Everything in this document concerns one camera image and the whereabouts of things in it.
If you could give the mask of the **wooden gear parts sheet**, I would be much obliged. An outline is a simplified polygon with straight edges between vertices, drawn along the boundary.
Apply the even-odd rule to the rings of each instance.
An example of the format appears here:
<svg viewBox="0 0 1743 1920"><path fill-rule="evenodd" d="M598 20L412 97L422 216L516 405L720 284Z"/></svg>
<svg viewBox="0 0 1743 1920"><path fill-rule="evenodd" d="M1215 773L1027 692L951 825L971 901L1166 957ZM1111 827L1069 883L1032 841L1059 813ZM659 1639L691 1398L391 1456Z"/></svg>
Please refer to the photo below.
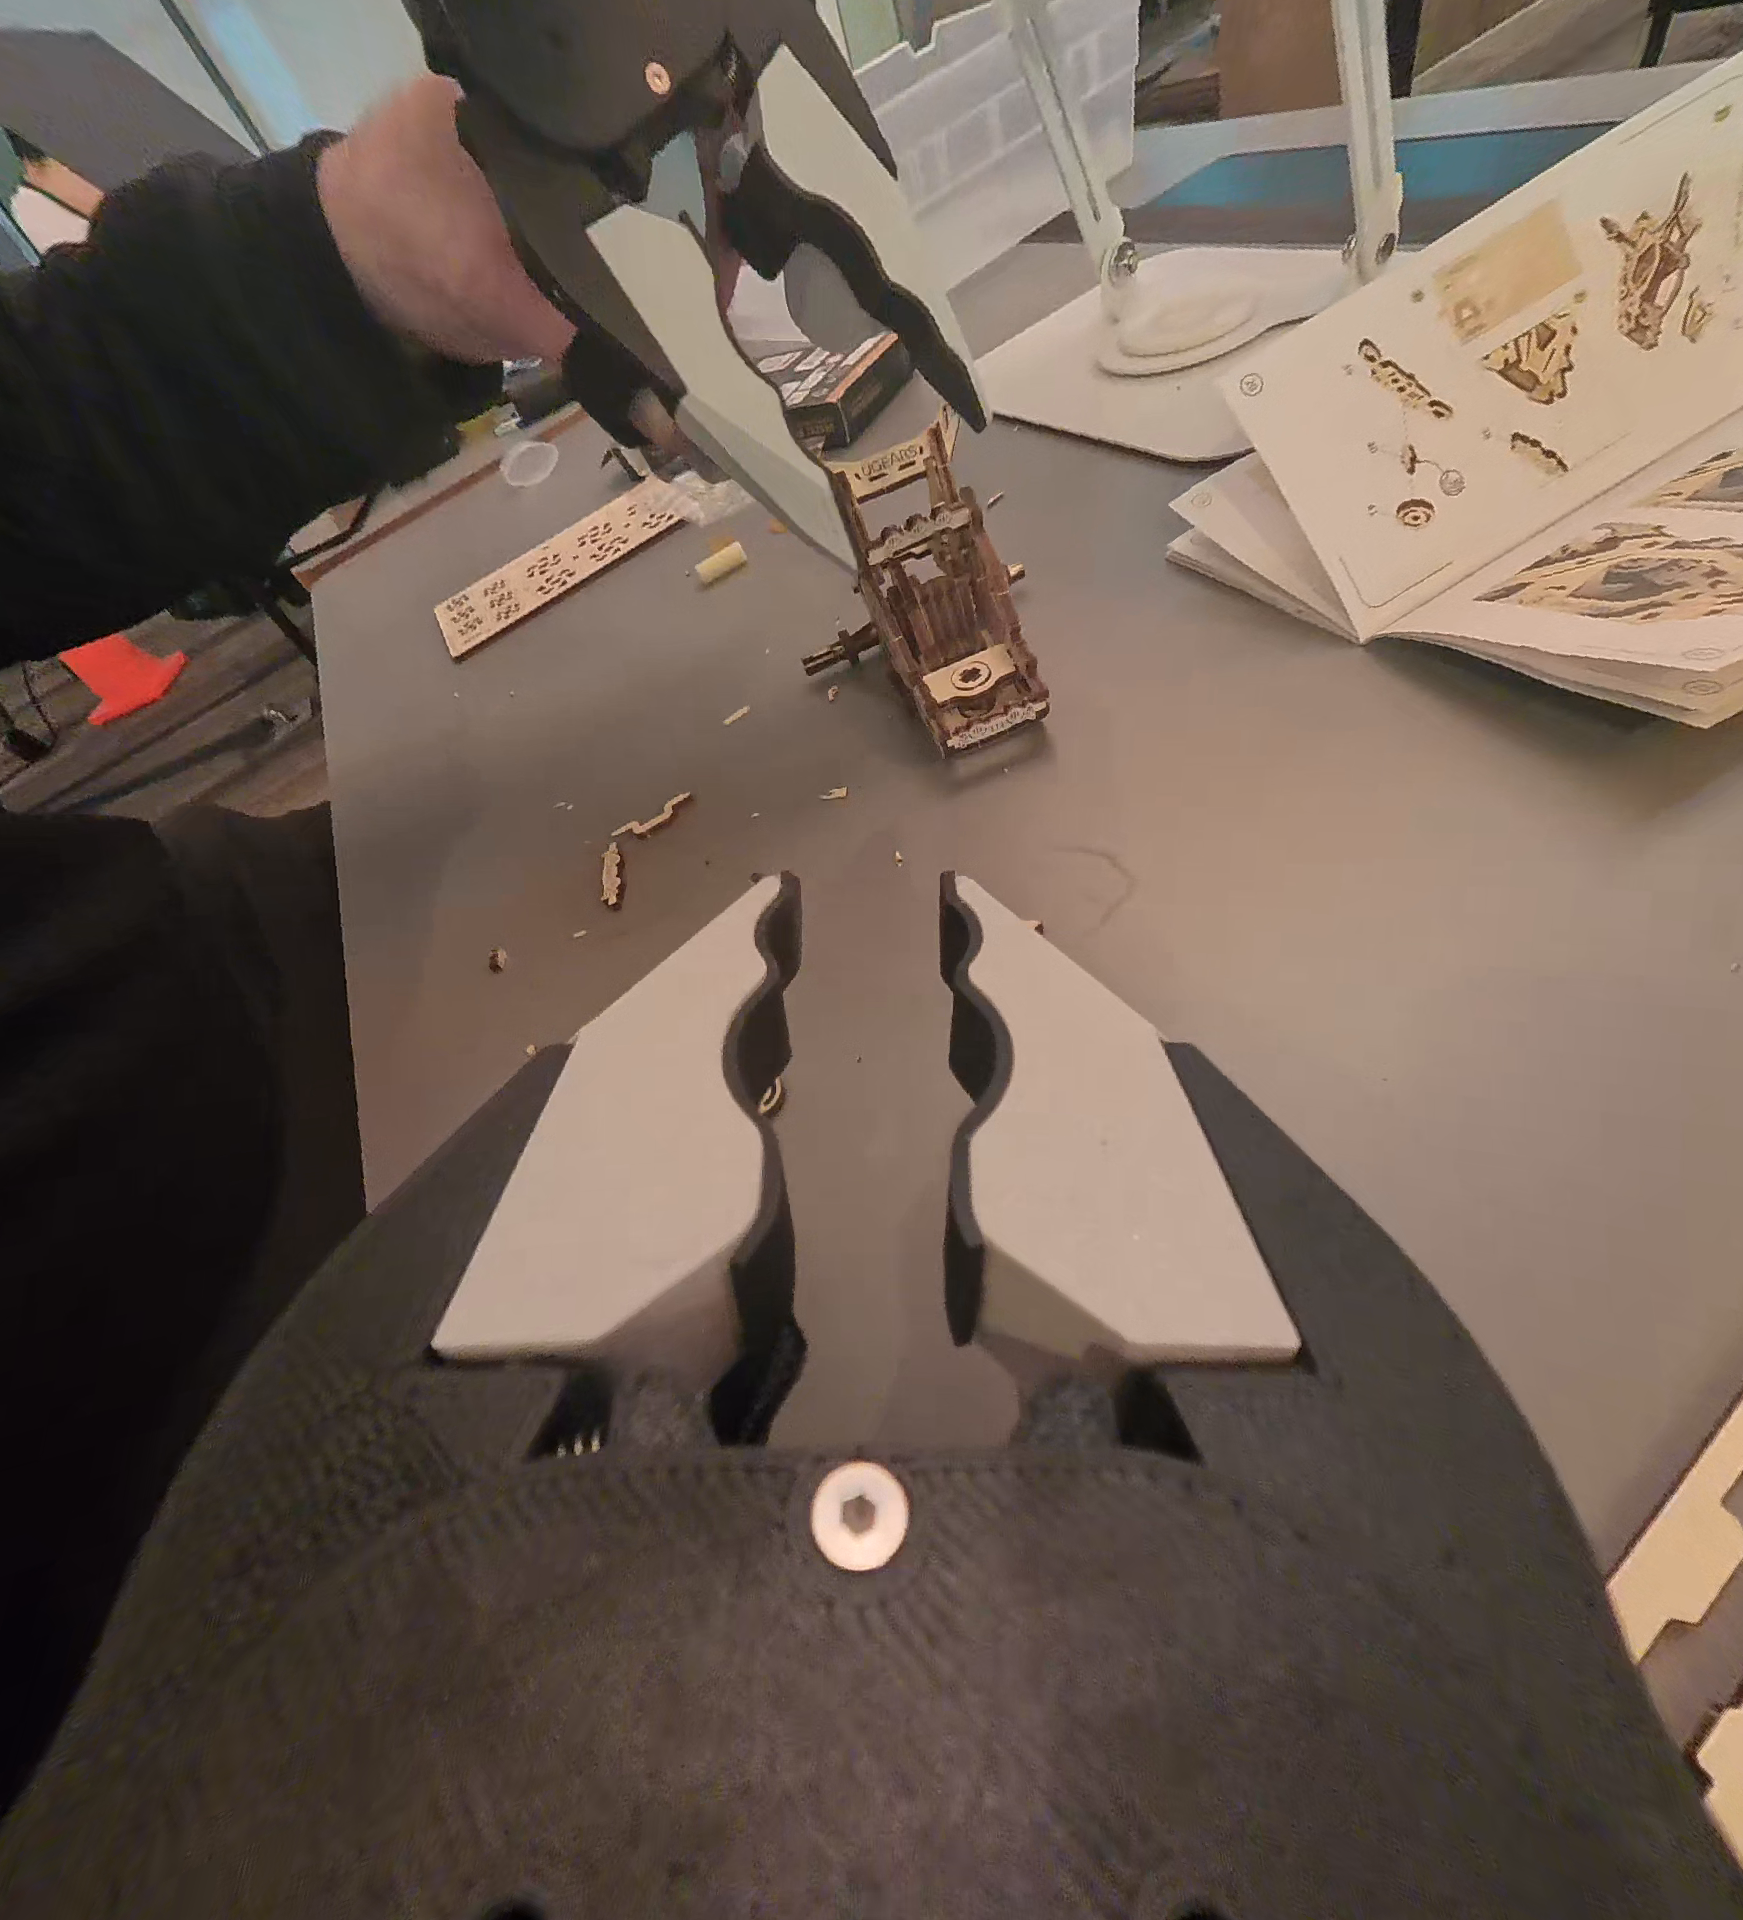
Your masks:
<svg viewBox="0 0 1743 1920"><path fill-rule="evenodd" d="M448 656L470 658L689 523L663 482L622 492L438 603L434 619Z"/></svg>

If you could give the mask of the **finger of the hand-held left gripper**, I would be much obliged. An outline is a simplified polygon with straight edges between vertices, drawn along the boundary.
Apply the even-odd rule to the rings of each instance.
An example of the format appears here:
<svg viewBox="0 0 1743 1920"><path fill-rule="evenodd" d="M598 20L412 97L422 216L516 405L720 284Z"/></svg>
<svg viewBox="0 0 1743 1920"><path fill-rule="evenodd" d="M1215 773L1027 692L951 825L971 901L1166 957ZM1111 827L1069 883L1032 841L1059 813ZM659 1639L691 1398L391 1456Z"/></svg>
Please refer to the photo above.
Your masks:
<svg viewBox="0 0 1743 1920"><path fill-rule="evenodd" d="M728 332L715 265L695 230L644 207L617 207L588 240L655 342L648 365L669 370L685 439L787 529L855 572L830 472L791 436L774 389Z"/></svg>
<svg viewBox="0 0 1743 1920"><path fill-rule="evenodd" d="M778 285L809 343L840 356L889 333L964 427L987 427L946 280L835 44L778 42L759 59L717 201L738 257Z"/></svg>

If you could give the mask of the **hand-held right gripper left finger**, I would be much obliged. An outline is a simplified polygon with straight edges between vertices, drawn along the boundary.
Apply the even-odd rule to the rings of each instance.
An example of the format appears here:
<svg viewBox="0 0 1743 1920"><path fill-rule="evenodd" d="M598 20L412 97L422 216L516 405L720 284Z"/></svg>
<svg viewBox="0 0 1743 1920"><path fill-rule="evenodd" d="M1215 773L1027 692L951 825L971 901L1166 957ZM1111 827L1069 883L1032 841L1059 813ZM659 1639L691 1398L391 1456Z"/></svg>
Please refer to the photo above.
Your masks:
<svg viewBox="0 0 1743 1920"><path fill-rule="evenodd" d="M788 1062L800 885L744 895L588 1021L432 1333L448 1365L657 1374L771 1429L808 1345L766 1096Z"/></svg>

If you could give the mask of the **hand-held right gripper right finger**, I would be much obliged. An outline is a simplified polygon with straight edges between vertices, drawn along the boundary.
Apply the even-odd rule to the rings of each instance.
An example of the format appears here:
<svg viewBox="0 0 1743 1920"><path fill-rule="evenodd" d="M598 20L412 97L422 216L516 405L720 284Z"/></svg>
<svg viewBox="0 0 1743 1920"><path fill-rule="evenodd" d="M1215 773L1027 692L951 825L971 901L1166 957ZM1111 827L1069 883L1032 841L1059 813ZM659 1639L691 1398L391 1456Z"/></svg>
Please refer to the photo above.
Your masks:
<svg viewBox="0 0 1743 1920"><path fill-rule="evenodd" d="M979 885L937 885L943 1304L1021 1379L1281 1367L1300 1335L1162 1032Z"/></svg>

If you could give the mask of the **person's left hand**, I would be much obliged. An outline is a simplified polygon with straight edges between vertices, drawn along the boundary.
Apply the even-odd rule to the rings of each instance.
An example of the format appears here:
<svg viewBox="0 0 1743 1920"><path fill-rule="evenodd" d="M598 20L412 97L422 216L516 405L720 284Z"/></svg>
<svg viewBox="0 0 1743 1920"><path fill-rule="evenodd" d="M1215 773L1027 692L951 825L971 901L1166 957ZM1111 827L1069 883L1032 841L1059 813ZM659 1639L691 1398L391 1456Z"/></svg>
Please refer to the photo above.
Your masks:
<svg viewBox="0 0 1743 1920"><path fill-rule="evenodd" d="M396 336L463 365L559 365L573 323L522 272L498 201L457 139L459 88L408 82L313 165L354 285Z"/></svg>

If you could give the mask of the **clear plastic bag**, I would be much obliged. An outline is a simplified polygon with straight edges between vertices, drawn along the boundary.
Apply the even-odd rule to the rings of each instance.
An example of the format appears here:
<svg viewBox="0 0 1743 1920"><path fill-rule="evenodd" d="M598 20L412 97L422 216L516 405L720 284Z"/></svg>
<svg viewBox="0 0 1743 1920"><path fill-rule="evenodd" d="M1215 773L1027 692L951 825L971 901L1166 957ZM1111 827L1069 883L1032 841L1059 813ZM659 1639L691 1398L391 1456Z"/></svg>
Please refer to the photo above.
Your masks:
<svg viewBox="0 0 1743 1920"><path fill-rule="evenodd" d="M759 506L734 478L706 476L683 457L644 455L644 467L659 482L661 506L689 524L719 526Z"/></svg>

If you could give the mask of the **wooden model car chassis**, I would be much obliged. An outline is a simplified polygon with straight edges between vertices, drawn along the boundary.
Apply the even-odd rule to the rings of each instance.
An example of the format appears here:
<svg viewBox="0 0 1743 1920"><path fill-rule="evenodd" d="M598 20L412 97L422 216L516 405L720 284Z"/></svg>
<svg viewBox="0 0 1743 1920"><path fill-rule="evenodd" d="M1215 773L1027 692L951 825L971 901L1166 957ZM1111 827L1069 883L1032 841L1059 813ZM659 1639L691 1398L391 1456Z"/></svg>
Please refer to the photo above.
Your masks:
<svg viewBox="0 0 1743 1920"><path fill-rule="evenodd" d="M979 496L954 472L960 424L939 407L917 436L827 465L866 620L800 661L815 679L879 656L939 756L954 717L1018 703L1050 714L1012 598L1024 571L1002 562Z"/></svg>

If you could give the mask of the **black model kit box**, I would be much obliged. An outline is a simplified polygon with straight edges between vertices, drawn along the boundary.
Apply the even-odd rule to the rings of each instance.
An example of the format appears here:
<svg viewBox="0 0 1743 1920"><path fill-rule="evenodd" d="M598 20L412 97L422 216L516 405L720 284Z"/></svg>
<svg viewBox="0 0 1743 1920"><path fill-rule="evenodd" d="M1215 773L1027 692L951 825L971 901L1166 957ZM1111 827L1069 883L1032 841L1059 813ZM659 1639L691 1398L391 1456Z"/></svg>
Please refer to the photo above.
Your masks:
<svg viewBox="0 0 1743 1920"><path fill-rule="evenodd" d="M845 352L762 339L744 343L744 354L776 392L793 440L817 457L855 445L913 373L892 332Z"/></svg>

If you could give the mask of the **white instruction booklet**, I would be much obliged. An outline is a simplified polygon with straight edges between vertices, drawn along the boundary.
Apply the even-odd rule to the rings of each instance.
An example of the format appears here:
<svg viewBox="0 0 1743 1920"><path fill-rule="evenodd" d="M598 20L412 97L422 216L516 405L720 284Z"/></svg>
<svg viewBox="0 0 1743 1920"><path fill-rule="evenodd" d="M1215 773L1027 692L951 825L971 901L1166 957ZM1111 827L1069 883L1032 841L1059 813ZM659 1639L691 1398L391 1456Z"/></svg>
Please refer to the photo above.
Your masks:
<svg viewBox="0 0 1743 1920"><path fill-rule="evenodd" d="M1743 714L1743 52L1220 382L1169 562L1712 727Z"/></svg>

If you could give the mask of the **orange traffic cone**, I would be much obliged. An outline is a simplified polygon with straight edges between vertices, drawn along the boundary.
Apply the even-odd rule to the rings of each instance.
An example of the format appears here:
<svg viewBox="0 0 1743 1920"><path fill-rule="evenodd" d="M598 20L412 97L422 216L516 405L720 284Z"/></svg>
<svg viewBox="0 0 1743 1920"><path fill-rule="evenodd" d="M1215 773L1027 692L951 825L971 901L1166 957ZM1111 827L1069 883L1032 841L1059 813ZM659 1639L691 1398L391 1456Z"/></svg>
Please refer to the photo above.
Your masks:
<svg viewBox="0 0 1743 1920"><path fill-rule="evenodd" d="M87 726L106 727L162 702L188 660L184 651L150 654L135 637L113 633L63 650L55 663L91 696Z"/></svg>

